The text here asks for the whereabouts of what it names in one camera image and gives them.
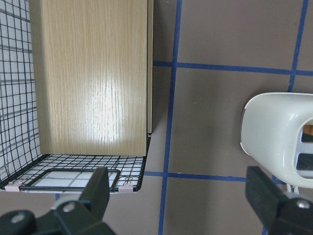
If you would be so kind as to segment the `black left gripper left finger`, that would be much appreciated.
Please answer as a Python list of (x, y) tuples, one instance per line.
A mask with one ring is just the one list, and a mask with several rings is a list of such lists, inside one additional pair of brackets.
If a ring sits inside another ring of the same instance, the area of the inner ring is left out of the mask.
[(102, 221), (110, 198), (108, 170), (98, 168), (77, 200), (65, 201), (54, 211), (63, 235), (108, 235)]

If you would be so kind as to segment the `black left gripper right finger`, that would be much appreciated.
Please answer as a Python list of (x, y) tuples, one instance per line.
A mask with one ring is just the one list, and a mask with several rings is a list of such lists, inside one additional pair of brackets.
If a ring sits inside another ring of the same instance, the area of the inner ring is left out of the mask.
[(268, 235), (313, 233), (313, 202), (283, 192), (258, 166), (247, 167), (246, 199)]

